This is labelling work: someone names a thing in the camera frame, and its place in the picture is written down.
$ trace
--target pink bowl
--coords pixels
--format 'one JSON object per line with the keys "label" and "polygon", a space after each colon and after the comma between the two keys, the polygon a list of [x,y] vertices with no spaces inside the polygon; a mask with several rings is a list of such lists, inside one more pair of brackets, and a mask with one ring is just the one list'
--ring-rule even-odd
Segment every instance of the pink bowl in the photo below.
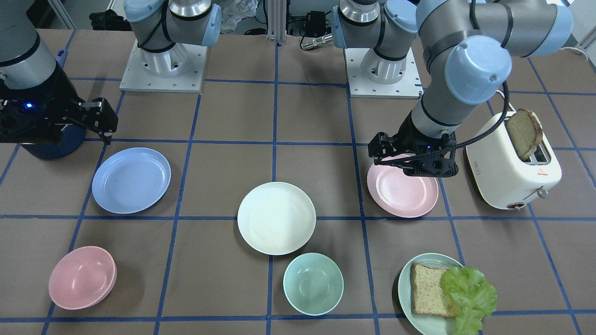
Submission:
{"label": "pink bowl", "polygon": [[63,257],[49,276],[49,296],[64,309],[82,309],[102,301],[116,282],[116,263],[100,247],[81,247]]}

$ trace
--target toaster lever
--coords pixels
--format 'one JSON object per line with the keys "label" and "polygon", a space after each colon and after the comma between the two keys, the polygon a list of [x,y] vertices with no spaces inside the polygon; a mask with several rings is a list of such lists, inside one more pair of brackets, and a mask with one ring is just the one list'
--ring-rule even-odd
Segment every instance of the toaster lever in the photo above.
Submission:
{"label": "toaster lever", "polygon": [[540,186],[540,188],[537,188],[536,191],[530,193],[527,197],[525,197],[524,200],[526,200],[527,198],[529,198],[534,193],[537,193],[537,195],[540,198],[543,198],[543,199],[548,198],[548,191],[544,189],[544,186]]}

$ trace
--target mint green bowl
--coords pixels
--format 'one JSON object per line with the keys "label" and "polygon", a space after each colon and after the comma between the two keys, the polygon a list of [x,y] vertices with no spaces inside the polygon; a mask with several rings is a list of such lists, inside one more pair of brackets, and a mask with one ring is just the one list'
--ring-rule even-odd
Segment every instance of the mint green bowl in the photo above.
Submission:
{"label": "mint green bowl", "polygon": [[342,272],[329,257],[305,253],[285,269],[284,293],[290,305],[302,314],[329,313],[343,296]]}

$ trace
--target white toaster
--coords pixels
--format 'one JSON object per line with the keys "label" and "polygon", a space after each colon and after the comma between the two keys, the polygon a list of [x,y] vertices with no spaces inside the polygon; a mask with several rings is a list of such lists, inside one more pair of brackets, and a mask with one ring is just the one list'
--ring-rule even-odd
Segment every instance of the white toaster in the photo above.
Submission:
{"label": "white toaster", "polygon": [[[510,111],[507,117],[515,112]],[[496,123],[492,117],[477,135]],[[511,143],[505,123],[465,149],[480,195],[492,207],[521,209],[532,200],[548,197],[549,190],[561,180],[561,166],[543,134],[542,143],[525,162]]]}

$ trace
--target toast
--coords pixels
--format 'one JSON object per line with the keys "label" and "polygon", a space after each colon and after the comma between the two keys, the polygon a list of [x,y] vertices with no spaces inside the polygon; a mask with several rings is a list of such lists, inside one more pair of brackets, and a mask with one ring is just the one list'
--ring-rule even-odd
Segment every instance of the toast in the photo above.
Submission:
{"label": "toast", "polygon": [[527,160],[542,142],[542,125],[530,110],[518,109],[505,124],[517,157]]}
{"label": "toast", "polygon": [[410,270],[412,280],[412,313],[455,318],[460,307],[441,288],[441,276],[447,269],[433,269],[413,263]]}

